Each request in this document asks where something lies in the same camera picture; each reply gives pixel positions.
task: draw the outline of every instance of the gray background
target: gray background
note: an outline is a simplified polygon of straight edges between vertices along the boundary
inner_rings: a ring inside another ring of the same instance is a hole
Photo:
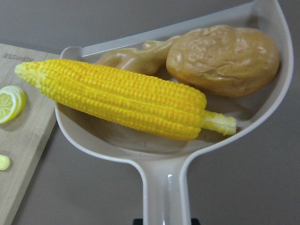
[[[0,43],[60,54],[230,8],[246,0],[3,0]],[[279,1],[294,45],[293,81],[259,128],[196,158],[187,173],[191,215],[202,225],[300,224],[300,7]],[[127,164],[73,147],[55,125],[14,225],[130,225],[143,184]]]

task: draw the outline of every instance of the wooden cutting board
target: wooden cutting board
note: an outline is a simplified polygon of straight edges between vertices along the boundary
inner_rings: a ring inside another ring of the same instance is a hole
[[[28,96],[24,110],[0,124],[0,154],[11,166],[0,171],[0,225],[10,225],[56,122],[54,102],[15,75],[17,64],[59,58],[59,55],[0,44],[0,88],[16,85]]]

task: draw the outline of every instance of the toy bread roll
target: toy bread roll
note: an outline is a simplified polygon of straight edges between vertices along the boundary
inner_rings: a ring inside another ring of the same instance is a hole
[[[178,38],[166,67],[179,82],[227,97],[242,97],[266,86],[279,68],[275,41],[252,28],[219,25]]]

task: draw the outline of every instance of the plastic pan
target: plastic pan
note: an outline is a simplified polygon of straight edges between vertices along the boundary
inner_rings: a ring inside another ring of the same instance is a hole
[[[271,35],[278,44],[281,67],[266,88],[247,97],[230,99],[207,95],[207,109],[234,116],[239,132],[229,138],[202,131],[190,142],[171,141],[113,124],[64,105],[55,112],[65,137],[92,156],[133,165],[143,181],[144,225],[191,224],[186,173],[190,162],[204,153],[219,150],[255,129],[278,107],[293,73],[293,47],[289,29],[276,0],[257,0],[224,11],[142,34],[87,46],[66,48],[61,58],[94,63],[106,51],[141,47],[146,40],[167,40],[192,29],[227,24],[253,27]]]

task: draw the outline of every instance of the yellow corn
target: yellow corn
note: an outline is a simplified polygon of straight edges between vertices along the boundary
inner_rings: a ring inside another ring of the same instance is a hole
[[[205,95],[182,83],[62,59],[25,62],[15,73],[56,102],[161,137],[193,140],[201,128],[236,132],[233,117],[205,110]]]

